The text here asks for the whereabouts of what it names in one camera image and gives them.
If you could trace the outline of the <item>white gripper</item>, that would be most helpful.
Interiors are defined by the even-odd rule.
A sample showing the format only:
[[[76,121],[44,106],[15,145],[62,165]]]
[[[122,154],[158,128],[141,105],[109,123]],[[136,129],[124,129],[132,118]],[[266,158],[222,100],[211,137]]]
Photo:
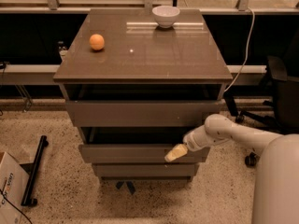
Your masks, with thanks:
[[[174,161],[189,151],[195,152],[206,146],[206,130],[204,127],[198,127],[187,132],[183,137],[184,144],[175,145],[164,157],[167,162]]]

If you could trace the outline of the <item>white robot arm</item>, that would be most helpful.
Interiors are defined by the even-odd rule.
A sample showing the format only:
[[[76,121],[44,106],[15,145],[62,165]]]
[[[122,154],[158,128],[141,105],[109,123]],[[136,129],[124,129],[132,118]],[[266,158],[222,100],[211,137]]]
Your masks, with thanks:
[[[299,224],[299,134],[278,134],[239,125],[212,114],[187,132],[164,157],[168,162],[228,140],[260,156],[251,224]]]

